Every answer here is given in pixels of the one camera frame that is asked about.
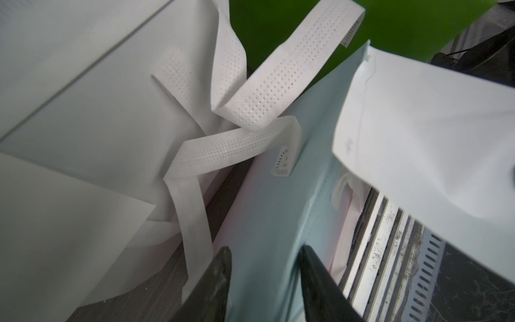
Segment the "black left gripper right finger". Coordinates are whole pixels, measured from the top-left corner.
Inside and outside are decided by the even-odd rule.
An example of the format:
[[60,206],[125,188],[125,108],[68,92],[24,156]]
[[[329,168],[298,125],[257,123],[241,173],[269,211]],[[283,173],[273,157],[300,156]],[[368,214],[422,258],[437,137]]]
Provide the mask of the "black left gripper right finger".
[[299,252],[301,288],[307,322],[361,322],[362,317],[343,296],[314,249],[303,245]]

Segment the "white gift bag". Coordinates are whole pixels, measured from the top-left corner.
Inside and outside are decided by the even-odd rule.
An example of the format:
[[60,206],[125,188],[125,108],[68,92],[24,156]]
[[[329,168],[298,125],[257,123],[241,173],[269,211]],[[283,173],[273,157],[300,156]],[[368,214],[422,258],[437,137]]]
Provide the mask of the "white gift bag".
[[186,240],[190,295],[213,257],[203,196],[220,169],[288,149],[284,115],[365,11],[320,1],[248,76],[227,1],[173,1],[83,76],[153,1],[38,5],[1,29],[1,76],[50,32],[61,49],[1,86],[1,320],[65,319],[160,271]]

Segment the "green gift bag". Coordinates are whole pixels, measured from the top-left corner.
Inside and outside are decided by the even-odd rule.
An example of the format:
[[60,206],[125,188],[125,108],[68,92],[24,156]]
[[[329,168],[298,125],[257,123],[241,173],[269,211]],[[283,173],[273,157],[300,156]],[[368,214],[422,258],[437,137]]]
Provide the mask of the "green gift bag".
[[[348,47],[332,54],[322,79],[367,41],[374,48],[428,61],[480,18],[495,1],[360,1],[366,14]],[[254,72],[307,16],[316,1],[230,1],[232,28]]]

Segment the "pink and teal gift bag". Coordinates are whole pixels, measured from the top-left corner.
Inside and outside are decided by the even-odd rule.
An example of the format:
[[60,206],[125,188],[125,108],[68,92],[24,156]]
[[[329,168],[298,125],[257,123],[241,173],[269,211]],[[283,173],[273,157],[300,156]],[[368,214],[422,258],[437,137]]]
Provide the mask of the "pink and teal gift bag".
[[[232,257],[225,321],[306,321],[303,245],[314,249],[338,284],[347,259],[337,252],[349,252],[367,197],[367,186],[332,153],[359,50],[302,95],[290,115],[265,129],[227,131],[181,146],[165,181],[181,223],[189,275],[183,304],[224,246]],[[245,160],[252,160],[249,172],[212,236],[201,181]]]

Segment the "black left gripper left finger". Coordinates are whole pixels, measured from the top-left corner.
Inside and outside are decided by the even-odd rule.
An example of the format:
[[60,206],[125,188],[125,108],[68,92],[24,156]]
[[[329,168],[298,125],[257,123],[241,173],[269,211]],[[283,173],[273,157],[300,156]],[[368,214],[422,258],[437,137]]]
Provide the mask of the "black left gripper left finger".
[[229,247],[224,246],[218,251],[188,299],[170,321],[225,321],[231,271],[231,251]]

